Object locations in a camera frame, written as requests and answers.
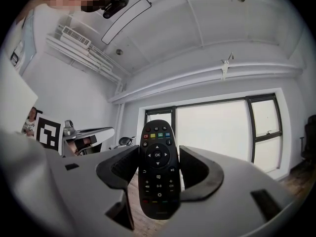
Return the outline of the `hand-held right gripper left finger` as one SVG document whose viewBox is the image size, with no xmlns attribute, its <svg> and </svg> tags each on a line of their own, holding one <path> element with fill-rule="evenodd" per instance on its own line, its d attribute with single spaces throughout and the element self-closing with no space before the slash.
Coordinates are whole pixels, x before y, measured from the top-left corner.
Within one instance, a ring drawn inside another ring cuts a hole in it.
<svg viewBox="0 0 316 237">
<path fill-rule="evenodd" d="M 52 237 L 133 237 L 127 186 L 138 147 L 63 158 L 0 131 L 0 170 L 23 212 Z"/>
</svg>

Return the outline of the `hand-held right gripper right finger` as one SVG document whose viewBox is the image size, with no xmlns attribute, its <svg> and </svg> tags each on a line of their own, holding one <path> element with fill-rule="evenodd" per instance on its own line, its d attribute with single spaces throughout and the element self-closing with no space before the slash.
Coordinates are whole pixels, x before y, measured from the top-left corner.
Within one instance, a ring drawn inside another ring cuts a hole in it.
<svg viewBox="0 0 316 237">
<path fill-rule="evenodd" d="M 169 237 L 282 237 L 298 200 L 253 164 L 180 146 L 184 181 Z"/>
</svg>

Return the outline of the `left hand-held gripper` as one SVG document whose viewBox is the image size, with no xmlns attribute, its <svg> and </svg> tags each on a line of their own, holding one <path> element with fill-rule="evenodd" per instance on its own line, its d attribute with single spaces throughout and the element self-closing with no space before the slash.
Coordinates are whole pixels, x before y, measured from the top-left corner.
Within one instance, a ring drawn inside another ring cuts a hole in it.
<svg viewBox="0 0 316 237">
<path fill-rule="evenodd" d="M 115 130 L 112 127 L 90 128 L 75 131 L 71 120 L 64 123 L 43 114 L 37 114 L 34 138 L 46 149 L 52 149 L 61 157 L 72 157 L 68 142 L 74 139 L 89 138 L 91 143 L 102 143 L 113 137 Z"/>
</svg>

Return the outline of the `black remote control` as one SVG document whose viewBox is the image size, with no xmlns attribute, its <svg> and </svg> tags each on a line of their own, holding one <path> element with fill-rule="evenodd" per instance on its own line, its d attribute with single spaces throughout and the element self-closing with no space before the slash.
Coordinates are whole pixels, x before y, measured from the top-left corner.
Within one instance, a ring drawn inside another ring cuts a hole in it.
<svg viewBox="0 0 316 237">
<path fill-rule="evenodd" d="M 170 219 L 180 206 L 181 178 L 174 133 L 168 122 L 157 119 L 144 125 L 138 163 L 141 209 L 151 219 Z"/>
</svg>

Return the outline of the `person's left hand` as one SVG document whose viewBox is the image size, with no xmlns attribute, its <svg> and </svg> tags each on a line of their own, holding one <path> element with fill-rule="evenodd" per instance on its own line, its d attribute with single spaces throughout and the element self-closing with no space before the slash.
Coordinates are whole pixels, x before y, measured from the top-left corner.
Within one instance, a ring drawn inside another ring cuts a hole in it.
<svg viewBox="0 0 316 237">
<path fill-rule="evenodd" d="M 91 145 L 91 141 L 89 137 L 74 140 L 68 143 L 70 150 L 76 156 L 79 155 L 80 150 L 86 148 L 87 146 Z"/>
</svg>

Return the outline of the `black office chair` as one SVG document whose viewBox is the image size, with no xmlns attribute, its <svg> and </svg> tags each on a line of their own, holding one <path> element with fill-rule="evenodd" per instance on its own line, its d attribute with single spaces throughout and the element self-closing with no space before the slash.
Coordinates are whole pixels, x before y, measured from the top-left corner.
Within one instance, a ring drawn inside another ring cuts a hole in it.
<svg viewBox="0 0 316 237">
<path fill-rule="evenodd" d="M 133 145 L 135 136 L 132 137 L 121 137 L 118 141 L 118 147 L 122 148 L 122 147 L 126 147 L 126 146 L 131 146 Z"/>
</svg>

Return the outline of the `white ceiling pipe bundle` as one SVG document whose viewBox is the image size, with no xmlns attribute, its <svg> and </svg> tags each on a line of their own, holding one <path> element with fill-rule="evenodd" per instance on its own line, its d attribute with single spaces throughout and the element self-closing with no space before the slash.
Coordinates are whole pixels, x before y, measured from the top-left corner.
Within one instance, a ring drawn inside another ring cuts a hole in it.
<svg viewBox="0 0 316 237">
<path fill-rule="evenodd" d="M 115 83 L 117 88 L 114 95 L 121 93 L 124 88 L 123 78 L 116 73 L 116 69 L 125 74 L 128 74 L 128 72 L 111 57 L 94 46 L 92 42 L 88 49 L 84 49 L 63 37 L 62 30 L 64 27 L 59 24 L 55 32 L 46 35 L 48 46 Z"/>
</svg>

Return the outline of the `large black-framed window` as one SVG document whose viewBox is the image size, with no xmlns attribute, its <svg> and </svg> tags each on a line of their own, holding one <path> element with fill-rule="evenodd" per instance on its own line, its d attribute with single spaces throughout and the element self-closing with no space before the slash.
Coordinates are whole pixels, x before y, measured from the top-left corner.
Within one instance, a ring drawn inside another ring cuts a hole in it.
<svg viewBox="0 0 316 237">
<path fill-rule="evenodd" d="M 178 145 L 248 161 L 266 173 L 280 168 L 282 122 L 275 94 L 145 111 L 145 123 L 157 119 L 171 125 Z"/>
</svg>

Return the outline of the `white air vent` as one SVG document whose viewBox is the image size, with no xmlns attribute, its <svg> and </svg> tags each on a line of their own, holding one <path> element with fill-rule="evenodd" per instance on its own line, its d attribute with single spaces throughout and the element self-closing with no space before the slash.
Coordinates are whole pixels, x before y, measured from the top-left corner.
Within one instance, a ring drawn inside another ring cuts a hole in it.
<svg viewBox="0 0 316 237">
<path fill-rule="evenodd" d="M 62 36 L 84 49 L 88 49 L 90 47 L 91 40 L 87 39 L 86 37 L 69 28 L 68 26 L 65 26 L 63 28 Z"/>
</svg>

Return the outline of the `long ceiling light panel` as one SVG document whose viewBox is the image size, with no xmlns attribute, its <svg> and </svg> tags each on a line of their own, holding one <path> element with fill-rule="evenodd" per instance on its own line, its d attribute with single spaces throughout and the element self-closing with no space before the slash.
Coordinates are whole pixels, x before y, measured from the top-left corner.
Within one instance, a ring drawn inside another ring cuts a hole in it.
<svg viewBox="0 0 316 237">
<path fill-rule="evenodd" d="M 139 0 L 132 5 L 127 11 L 125 11 L 106 31 L 101 38 L 101 41 L 109 45 L 110 42 L 116 37 L 116 35 L 126 27 L 131 21 L 137 18 L 140 14 L 152 7 L 152 4 L 148 0 Z"/>
</svg>

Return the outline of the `white printed shirt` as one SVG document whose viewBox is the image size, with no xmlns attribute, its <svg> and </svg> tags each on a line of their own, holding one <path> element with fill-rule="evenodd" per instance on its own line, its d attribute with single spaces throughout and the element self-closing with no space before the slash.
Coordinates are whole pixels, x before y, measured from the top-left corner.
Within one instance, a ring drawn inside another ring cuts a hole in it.
<svg viewBox="0 0 316 237">
<path fill-rule="evenodd" d="M 13 23 L 9 29 L 1 48 L 0 56 L 0 79 L 9 80 L 16 78 L 17 75 L 26 80 L 35 80 L 39 78 L 57 79 L 63 76 L 72 78 L 77 73 L 74 67 L 60 60 L 66 56 L 53 50 L 46 43 L 46 35 L 53 33 L 57 24 L 61 22 L 62 10 L 39 5 L 35 8 L 33 18 L 33 42 L 36 54 L 31 61 L 25 60 L 22 64 L 13 66 L 10 57 L 16 49 L 18 43 L 24 42 L 24 54 L 31 52 L 28 45 L 27 22 L 21 20 L 19 23 Z"/>
</svg>

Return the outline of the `white pipe bracket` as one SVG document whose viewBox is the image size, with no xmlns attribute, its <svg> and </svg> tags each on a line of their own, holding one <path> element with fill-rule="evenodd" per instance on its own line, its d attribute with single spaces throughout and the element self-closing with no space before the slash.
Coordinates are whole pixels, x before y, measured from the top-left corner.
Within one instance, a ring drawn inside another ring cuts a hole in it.
<svg viewBox="0 0 316 237">
<path fill-rule="evenodd" d="M 234 60 L 234 53 L 233 52 L 230 53 L 228 59 L 222 60 L 223 66 L 222 66 L 221 70 L 222 70 L 222 80 L 223 81 L 226 80 L 226 76 L 227 76 L 230 60 Z"/>
</svg>

